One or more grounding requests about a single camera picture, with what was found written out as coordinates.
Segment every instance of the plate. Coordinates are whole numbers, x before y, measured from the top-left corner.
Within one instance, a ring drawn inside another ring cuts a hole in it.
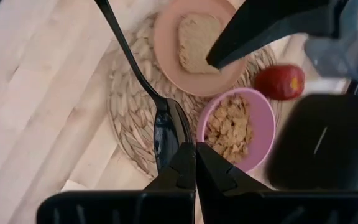
[[[195,96],[214,96],[234,86],[245,69],[240,59],[220,73],[189,73],[179,63],[178,26],[189,13],[209,14],[219,19],[222,30],[236,13],[226,0],[175,0],[159,15],[154,25],[154,52],[165,76],[179,89]]]

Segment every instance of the bowl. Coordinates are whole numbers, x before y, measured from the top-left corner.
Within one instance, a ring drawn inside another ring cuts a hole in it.
[[[249,116],[254,137],[248,145],[248,155],[235,164],[243,172],[250,171],[258,166],[272,148],[276,124],[273,109],[266,97],[259,91],[251,88],[235,88],[212,99],[201,112],[197,124],[197,142],[204,142],[204,134],[208,117],[220,102],[234,94],[241,95],[249,103]]]
[[[246,57],[225,66],[219,73],[189,73],[179,62],[178,26],[189,13],[209,14],[219,19],[222,30],[236,13],[227,0],[174,0],[154,23],[154,53],[163,74],[177,88],[194,96],[210,97],[229,90],[244,72]]]

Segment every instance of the pink bowl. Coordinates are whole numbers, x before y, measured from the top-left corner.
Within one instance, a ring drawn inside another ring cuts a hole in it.
[[[239,94],[249,102],[250,122],[254,130],[254,137],[248,145],[248,156],[236,166],[247,172],[259,165],[272,148],[276,132],[273,109],[267,99],[257,90],[251,88],[236,88],[229,90],[211,100],[200,115],[197,124],[197,141],[204,142],[206,122],[217,105],[226,97]]]

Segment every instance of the black handle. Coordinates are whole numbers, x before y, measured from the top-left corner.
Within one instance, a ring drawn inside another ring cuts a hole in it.
[[[223,68],[290,34],[338,38],[343,7],[335,0],[247,0],[212,46],[207,61]]]
[[[151,96],[154,102],[160,102],[163,98],[160,96],[150,85],[150,83],[146,80],[143,73],[141,72],[139,66],[136,63],[134,56],[132,55],[131,49],[128,46],[128,43],[125,40],[124,34],[122,33],[121,28],[119,27],[118,21],[111,9],[110,3],[108,0],[95,0],[97,5],[99,6],[101,12],[109,23],[114,35],[117,37],[119,45],[124,51],[125,57],[128,59],[129,65],[135,73],[136,78],[139,83],[142,85],[144,90]]]

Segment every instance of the placemat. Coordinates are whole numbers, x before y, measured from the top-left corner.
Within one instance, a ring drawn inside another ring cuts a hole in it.
[[[159,69],[153,47],[153,25],[156,14],[149,16],[125,37],[132,53],[146,79],[164,97],[174,98],[182,105],[195,135],[198,116],[211,98],[189,95],[171,84]],[[124,52],[118,46],[111,49],[114,60],[111,62],[111,91],[108,96],[109,118],[113,133],[120,148],[133,165],[149,177],[157,176],[154,158],[153,126],[156,107],[151,97],[137,81]],[[255,75],[263,68],[275,64],[272,49],[266,46],[247,59],[244,73],[234,87],[251,87]],[[280,121],[282,104],[270,100],[276,122]]]

